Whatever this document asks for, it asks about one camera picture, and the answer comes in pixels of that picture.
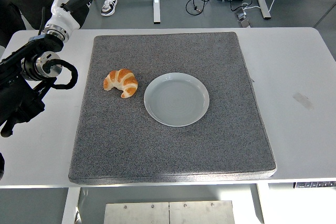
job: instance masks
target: metal plate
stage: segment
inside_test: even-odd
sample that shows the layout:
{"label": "metal plate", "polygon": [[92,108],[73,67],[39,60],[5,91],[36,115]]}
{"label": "metal plate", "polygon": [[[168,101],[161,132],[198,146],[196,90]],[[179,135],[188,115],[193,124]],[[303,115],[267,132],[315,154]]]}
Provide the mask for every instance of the metal plate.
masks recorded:
{"label": "metal plate", "polygon": [[234,224],[232,201],[170,203],[170,224]]}
{"label": "metal plate", "polygon": [[169,224],[169,203],[106,204],[104,224]]}
{"label": "metal plate", "polygon": [[234,224],[232,201],[106,204],[104,224]]}

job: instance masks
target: gray floor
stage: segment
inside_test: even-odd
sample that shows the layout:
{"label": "gray floor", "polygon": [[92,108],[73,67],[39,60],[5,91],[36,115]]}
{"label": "gray floor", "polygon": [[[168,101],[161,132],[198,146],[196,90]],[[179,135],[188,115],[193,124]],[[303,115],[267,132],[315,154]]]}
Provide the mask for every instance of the gray floor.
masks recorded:
{"label": "gray floor", "polygon": [[[100,15],[103,0],[95,0],[91,5],[83,29],[117,29],[117,28],[212,28],[212,27],[240,27],[235,13],[230,10],[228,2],[211,0],[205,6],[204,12],[198,16],[191,16],[185,11],[185,4],[188,0],[160,0],[161,23],[153,23],[153,0],[118,0],[116,13],[111,17]],[[258,8],[247,9],[247,18],[251,27],[314,27],[336,0],[275,0],[271,10],[272,18],[264,20]],[[272,0],[266,0],[268,7]],[[251,6],[257,5],[253,0]],[[316,26],[322,38],[327,44],[330,52],[336,57],[336,8],[334,8]],[[193,191],[184,191],[183,187],[164,188],[167,193],[162,193],[161,198],[169,198],[174,192],[175,195],[182,195],[180,200],[192,199],[213,199],[209,188],[197,187]],[[89,205],[81,202],[80,206],[85,209],[84,223],[102,223],[103,210],[97,209],[97,201],[100,205],[108,202],[106,196],[110,193],[113,197],[116,189],[107,193],[106,188],[92,189],[93,199]],[[65,204],[67,189],[1,189],[0,190],[0,223],[60,223],[62,219],[62,208]],[[157,199],[153,194],[160,193],[157,190],[142,188],[139,191],[134,189],[120,189],[116,202],[123,200],[139,202],[139,199]]]}

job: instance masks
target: bread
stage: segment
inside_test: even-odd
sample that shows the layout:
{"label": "bread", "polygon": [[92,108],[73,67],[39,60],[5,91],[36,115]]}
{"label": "bread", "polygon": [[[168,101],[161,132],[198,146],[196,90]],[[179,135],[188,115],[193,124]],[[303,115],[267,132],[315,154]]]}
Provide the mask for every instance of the bread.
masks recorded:
{"label": "bread", "polygon": [[138,82],[131,70],[123,68],[112,70],[105,78],[103,86],[105,90],[111,90],[112,88],[122,90],[121,98],[128,98],[136,92]]}

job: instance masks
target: gray panel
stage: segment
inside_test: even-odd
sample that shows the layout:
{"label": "gray panel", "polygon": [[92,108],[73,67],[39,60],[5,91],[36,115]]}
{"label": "gray panel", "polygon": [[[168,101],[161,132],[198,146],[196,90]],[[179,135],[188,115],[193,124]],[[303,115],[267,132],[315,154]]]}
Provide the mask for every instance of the gray panel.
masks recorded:
{"label": "gray panel", "polygon": [[234,224],[232,201],[170,202],[170,224]]}
{"label": "gray panel", "polygon": [[170,224],[169,203],[106,204],[104,224]]}
{"label": "gray panel", "polygon": [[[275,171],[235,33],[99,36],[95,39],[69,178],[80,184],[256,179]],[[113,69],[133,70],[134,96],[104,91]],[[173,128],[150,117],[147,85],[183,72],[207,87],[196,123]]]}

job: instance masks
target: white sneaker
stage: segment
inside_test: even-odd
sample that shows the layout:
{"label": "white sneaker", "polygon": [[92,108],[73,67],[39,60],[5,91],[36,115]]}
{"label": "white sneaker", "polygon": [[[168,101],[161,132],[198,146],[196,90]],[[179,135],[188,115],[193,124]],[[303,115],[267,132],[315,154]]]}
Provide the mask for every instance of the white sneaker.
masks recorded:
{"label": "white sneaker", "polygon": [[102,16],[111,16],[116,11],[117,0],[105,0],[101,9]]}

